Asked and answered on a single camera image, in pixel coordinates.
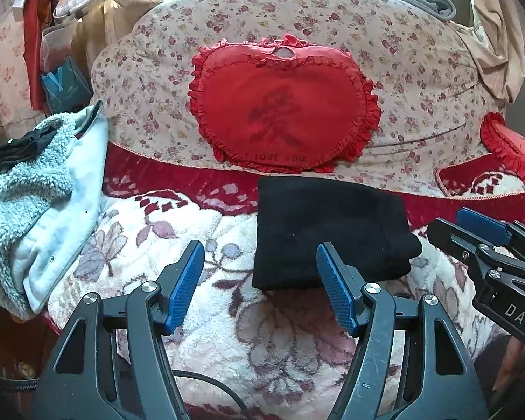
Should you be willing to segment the large red heart pillow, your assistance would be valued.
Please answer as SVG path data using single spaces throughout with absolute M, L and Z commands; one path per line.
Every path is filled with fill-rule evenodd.
M 377 129 L 373 82 L 353 57 L 293 35 L 223 40 L 191 63 L 189 110 L 214 157 L 267 173 L 330 172 Z

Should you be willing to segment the small red ruffled pillow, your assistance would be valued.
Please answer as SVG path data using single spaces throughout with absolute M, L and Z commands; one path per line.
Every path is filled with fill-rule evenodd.
M 487 113 L 482 121 L 480 137 L 493 155 L 525 183 L 525 137 L 508 128 L 500 113 Z

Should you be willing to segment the floral beige quilt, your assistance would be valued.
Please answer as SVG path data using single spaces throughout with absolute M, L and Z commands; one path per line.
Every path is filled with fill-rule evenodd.
M 221 40 L 284 34 L 351 54 L 373 82 L 378 129 L 335 178 L 441 195 L 438 170 L 484 152 L 480 125 L 496 103 L 466 45 L 399 0 L 166 0 L 93 63 L 111 141 L 162 162 L 217 168 L 188 109 L 192 57 Z

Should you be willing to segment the black pants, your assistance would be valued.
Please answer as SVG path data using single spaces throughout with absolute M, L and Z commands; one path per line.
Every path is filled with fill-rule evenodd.
M 367 282 L 407 275 L 422 252 L 391 192 L 302 176 L 264 177 L 258 190 L 252 285 L 262 291 L 319 287 L 317 247 L 326 242 Z

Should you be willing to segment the grey fleece jacket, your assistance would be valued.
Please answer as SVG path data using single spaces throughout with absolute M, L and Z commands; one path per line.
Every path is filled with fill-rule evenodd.
M 35 129 L 57 135 L 35 159 L 0 174 L 0 306 L 29 321 L 46 305 L 96 226 L 109 128 L 98 100 Z

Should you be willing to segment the black garment on jacket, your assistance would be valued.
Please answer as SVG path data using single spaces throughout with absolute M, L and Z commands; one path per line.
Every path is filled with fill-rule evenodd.
M 9 171 L 20 162 L 35 159 L 57 135 L 57 128 L 34 129 L 20 139 L 10 139 L 0 145 L 0 174 Z

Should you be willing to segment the beige curtain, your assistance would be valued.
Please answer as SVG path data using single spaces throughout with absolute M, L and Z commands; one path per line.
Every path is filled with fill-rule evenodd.
M 525 80 L 525 10 L 519 0 L 470 0 L 473 25 L 449 26 L 465 43 L 485 87 L 513 103 Z

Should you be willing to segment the teal bag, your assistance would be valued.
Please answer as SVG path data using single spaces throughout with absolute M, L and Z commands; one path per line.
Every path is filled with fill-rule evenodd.
M 74 112 L 92 96 L 88 81 L 70 56 L 53 71 L 41 73 L 40 82 L 51 114 Z

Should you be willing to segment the red and white plush blanket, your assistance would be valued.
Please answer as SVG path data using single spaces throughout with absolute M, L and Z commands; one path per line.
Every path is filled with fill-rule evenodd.
M 442 168 L 449 196 L 400 194 L 422 245 L 412 270 L 384 282 L 419 299 L 435 294 L 473 361 L 502 360 L 508 336 L 471 305 L 466 267 L 432 246 L 425 227 L 461 207 L 525 223 L 525 185 L 493 155 Z M 178 259 L 191 239 L 205 246 L 205 268 L 183 327 L 164 338 L 173 368 L 204 373 L 238 392 L 255 419 L 325 419 L 356 349 L 321 288 L 264 293 L 251 285 L 259 176 L 158 162 L 109 144 L 96 230 L 48 301 L 61 329 L 83 295 L 131 292 Z M 436 181 L 405 186 L 438 186 Z

